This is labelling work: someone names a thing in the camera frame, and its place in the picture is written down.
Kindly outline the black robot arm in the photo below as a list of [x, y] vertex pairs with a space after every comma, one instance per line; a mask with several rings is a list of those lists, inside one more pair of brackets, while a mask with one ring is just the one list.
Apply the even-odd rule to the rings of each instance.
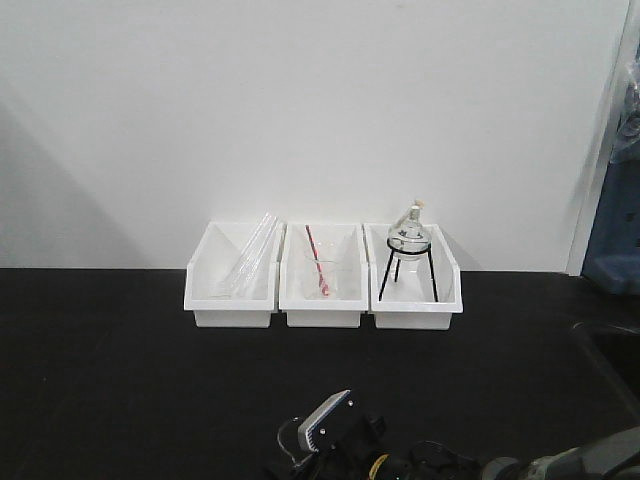
[[637, 479], [639, 428], [531, 460], [481, 461], [434, 441], [406, 453], [383, 443], [384, 419], [370, 415], [323, 420], [303, 434], [314, 446], [301, 460], [274, 462], [264, 479]]

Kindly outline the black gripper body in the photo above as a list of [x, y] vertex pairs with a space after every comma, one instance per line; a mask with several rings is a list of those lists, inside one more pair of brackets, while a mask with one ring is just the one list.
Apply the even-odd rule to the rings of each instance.
[[359, 411], [355, 424], [328, 450], [300, 449], [297, 427], [307, 417], [285, 421], [276, 434], [279, 457], [263, 467], [266, 479], [417, 479], [410, 458], [397, 455], [384, 443], [382, 416]]

